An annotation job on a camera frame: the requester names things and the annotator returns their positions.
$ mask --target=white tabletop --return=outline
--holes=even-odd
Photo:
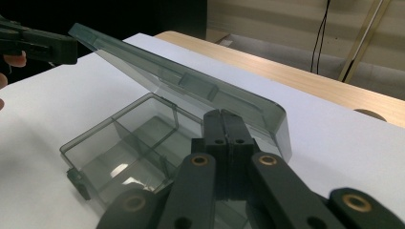
[[[352,187],[405,220],[405,129],[155,37],[126,41],[281,104],[288,164],[312,191]],[[101,213],[66,178],[59,148],[146,93],[93,53],[1,90],[0,228],[95,228]]]

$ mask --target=beige wall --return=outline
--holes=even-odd
[[[331,0],[322,53],[348,58],[373,1]],[[207,27],[312,51],[326,5],[327,0],[208,0]],[[405,0],[390,2],[363,61],[405,71]]]

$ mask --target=human hand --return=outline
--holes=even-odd
[[[3,55],[4,61],[13,67],[22,68],[27,63],[27,57],[25,52],[22,52],[21,55]],[[0,73],[0,89],[6,87],[8,80],[5,75]],[[0,110],[4,107],[4,101],[0,98]]]

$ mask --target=black cable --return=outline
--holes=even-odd
[[[316,47],[318,46],[319,35],[321,34],[321,31],[322,31],[321,44],[320,44],[320,48],[319,48],[319,52],[318,52],[318,59],[317,59],[317,63],[316,63],[316,73],[319,73],[319,60],[320,60],[320,56],[321,56],[322,46],[323,46],[323,43],[324,43],[325,27],[326,27],[326,24],[327,24],[330,1],[331,0],[328,0],[327,8],[326,8],[325,14],[324,14],[324,18],[322,19],[321,25],[319,26],[318,34],[316,36],[315,47],[313,48],[312,60],[311,60],[311,63],[310,63],[310,72],[311,73],[312,73],[312,69],[313,69],[313,59],[314,59],[314,56],[315,56]]]

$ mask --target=box lid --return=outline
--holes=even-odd
[[[151,93],[197,116],[213,109],[239,115],[255,137],[270,135],[280,155],[290,159],[287,114],[279,104],[78,23],[69,34]]]

